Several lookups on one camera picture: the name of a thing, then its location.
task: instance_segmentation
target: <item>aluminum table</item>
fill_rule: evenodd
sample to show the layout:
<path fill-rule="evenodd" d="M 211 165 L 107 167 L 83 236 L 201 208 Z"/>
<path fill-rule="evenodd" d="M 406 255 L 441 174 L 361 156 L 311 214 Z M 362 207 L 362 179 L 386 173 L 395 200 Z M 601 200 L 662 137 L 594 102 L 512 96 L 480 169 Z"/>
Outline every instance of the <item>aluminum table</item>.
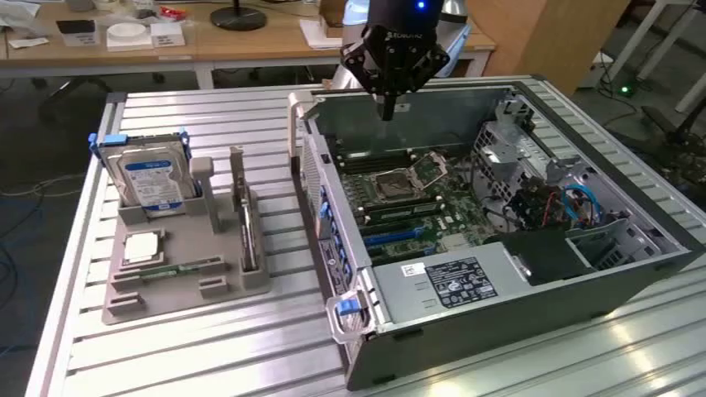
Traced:
<path fill-rule="evenodd" d="M 459 82 L 476 79 L 458 79 Z M 701 242 L 706 215 L 545 82 L 538 96 Z M 330 337 L 287 158 L 287 94 L 318 85 L 114 95 L 100 134 L 191 134 L 229 189 L 227 150 L 245 148 L 259 194 L 269 294 L 106 326 L 118 191 L 91 161 L 42 334 L 28 396 L 359 397 L 689 395 L 706 390 L 706 261 L 646 289 L 606 317 L 524 340 L 375 389 L 349 392 Z M 561 157 L 573 149 L 538 120 Z"/>

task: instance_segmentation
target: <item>barcode sticker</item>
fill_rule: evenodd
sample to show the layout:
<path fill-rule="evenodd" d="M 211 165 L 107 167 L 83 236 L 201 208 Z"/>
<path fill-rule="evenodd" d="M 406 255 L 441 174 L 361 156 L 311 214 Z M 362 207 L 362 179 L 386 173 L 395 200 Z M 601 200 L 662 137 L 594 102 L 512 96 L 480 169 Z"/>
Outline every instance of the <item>barcode sticker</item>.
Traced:
<path fill-rule="evenodd" d="M 402 265 L 402 274 L 405 277 L 413 275 L 423 275 L 426 273 L 423 262 L 413 263 L 410 265 Z"/>

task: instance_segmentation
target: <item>desk leg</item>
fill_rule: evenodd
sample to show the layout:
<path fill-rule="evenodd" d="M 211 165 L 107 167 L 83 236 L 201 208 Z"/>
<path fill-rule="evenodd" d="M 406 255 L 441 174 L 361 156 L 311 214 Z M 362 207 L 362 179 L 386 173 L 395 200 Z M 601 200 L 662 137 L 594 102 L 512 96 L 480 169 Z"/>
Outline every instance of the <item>desk leg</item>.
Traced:
<path fill-rule="evenodd" d="M 624 65 L 630 59 L 630 55 L 633 55 L 633 52 L 636 51 L 636 48 L 638 47 L 640 42 L 645 38 L 645 35 L 648 34 L 648 31 L 650 30 L 652 25 L 657 21 L 660 14 L 665 10 L 665 7 L 666 7 L 665 1 L 660 1 L 660 0 L 654 3 L 654 6 L 652 6 L 650 13 L 648 14 L 648 16 L 645 17 L 645 20 L 640 24 L 638 30 L 634 32 L 633 37 L 630 37 L 630 41 L 626 44 L 626 48 L 624 48 L 621 55 L 618 55 L 618 59 L 616 60 L 614 65 L 608 72 L 608 76 L 610 77 L 612 80 L 616 79 L 618 72 L 621 72 Z"/>
<path fill-rule="evenodd" d="M 486 70 L 488 59 L 490 58 L 490 51 L 476 51 L 474 57 L 470 59 L 466 69 L 466 77 L 481 77 L 484 70 Z"/>
<path fill-rule="evenodd" d="M 704 95 L 706 95 L 706 73 L 684 96 L 674 110 L 677 110 L 680 113 L 689 112 L 689 110 L 692 110 L 694 107 L 694 103 Z"/>
<path fill-rule="evenodd" d="M 199 82 L 199 89 L 214 89 L 214 64 L 205 62 L 194 66 L 197 73 L 197 81 Z"/>
<path fill-rule="evenodd" d="M 654 70 L 654 67 L 658 65 L 660 61 L 665 57 L 666 51 L 670 50 L 672 45 L 674 44 L 674 41 L 680 38 L 684 31 L 692 24 L 692 21 L 694 20 L 694 17 L 700 11 L 697 9 L 690 10 L 686 15 L 682 17 L 682 19 L 677 22 L 677 25 L 672 28 L 670 34 L 662 41 L 662 44 L 660 45 L 658 49 L 654 51 L 654 54 L 652 55 L 650 59 L 645 63 L 645 68 L 638 73 L 638 79 L 645 80 L 648 76 L 650 75 L 652 71 Z"/>

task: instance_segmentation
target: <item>hard drive label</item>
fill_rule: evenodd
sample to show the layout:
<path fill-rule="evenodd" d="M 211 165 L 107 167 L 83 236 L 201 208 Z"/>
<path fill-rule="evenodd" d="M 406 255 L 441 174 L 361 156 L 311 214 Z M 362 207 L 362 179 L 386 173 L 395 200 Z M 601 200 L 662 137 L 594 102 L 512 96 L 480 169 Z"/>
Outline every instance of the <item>hard drive label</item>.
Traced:
<path fill-rule="evenodd" d="M 427 276 L 447 309 L 498 296 L 476 257 L 427 266 Z"/>
<path fill-rule="evenodd" d="M 170 178 L 175 169 L 171 161 L 157 160 L 131 163 L 126 167 L 138 200 L 147 209 L 177 208 L 185 198 L 179 184 Z"/>

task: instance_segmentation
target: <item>black lamp base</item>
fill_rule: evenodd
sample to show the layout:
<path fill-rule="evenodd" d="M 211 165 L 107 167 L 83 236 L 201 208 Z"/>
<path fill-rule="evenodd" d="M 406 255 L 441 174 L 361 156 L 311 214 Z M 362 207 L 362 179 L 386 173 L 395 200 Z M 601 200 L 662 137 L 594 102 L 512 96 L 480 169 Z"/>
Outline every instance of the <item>black lamp base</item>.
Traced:
<path fill-rule="evenodd" d="M 242 7 L 237 15 L 234 7 L 211 12 L 211 23 L 229 31 L 254 31 L 267 25 L 267 16 L 253 8 Z"/>

